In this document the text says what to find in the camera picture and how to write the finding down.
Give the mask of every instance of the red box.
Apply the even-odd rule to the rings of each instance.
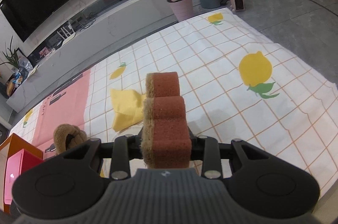
[[[7,159],[4,187],[5,204],[10,205],[12,203],[12,186],[17,177],[42,162],[42,159],[36,157],[25,149],[18,151],[16,154]]]

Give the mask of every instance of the gray ribbed pad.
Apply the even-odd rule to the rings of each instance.
[[[288,220],[254,215],[232,200],[221,181],[199,177],[192,168],[139,169],[131,179],[110,183],[100,201],[77,216],[60,220],[21,216],[15,223],[319,224],[310,213]]]

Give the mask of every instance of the tv stand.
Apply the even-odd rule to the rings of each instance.
[[[199,5],[199,0],[193,0],[193,5]],[[83,70],[176,20],[166,0],[124,2],[44,59],[7,104],[25,113]]]

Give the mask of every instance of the sponge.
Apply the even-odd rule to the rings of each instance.
[[[141,144],[145,163],[150,168],[187,168],[191,140],[177,73],[148,74],[146,88]]]
[[[177,72],[151,73],[146,76],[146,97],[179,96]]]

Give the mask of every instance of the pink trash can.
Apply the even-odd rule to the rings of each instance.
[[[171,2],[169,4],[179,22],[194,16],[192,0],[182,0],[178,2]]]

